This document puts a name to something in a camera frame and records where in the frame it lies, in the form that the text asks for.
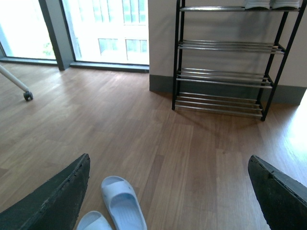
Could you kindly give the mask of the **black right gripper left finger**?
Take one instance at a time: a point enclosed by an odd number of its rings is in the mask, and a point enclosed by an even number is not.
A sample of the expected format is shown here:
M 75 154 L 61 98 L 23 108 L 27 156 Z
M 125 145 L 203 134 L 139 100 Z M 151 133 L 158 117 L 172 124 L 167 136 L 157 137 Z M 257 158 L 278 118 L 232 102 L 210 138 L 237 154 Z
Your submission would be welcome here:
M 88 187 L 90 157 L 83 154 L 0 214 L 2 230 L 71 230 Z

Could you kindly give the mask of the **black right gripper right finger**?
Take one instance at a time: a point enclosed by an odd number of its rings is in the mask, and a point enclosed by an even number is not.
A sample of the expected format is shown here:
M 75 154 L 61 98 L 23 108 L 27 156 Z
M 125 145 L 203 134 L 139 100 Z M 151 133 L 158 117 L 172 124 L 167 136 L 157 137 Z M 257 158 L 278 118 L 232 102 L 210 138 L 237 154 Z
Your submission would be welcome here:
M 307 188 L 304 185 L 256 155 L 248 161 L 248 173 L 270 229 L 307 228 Z

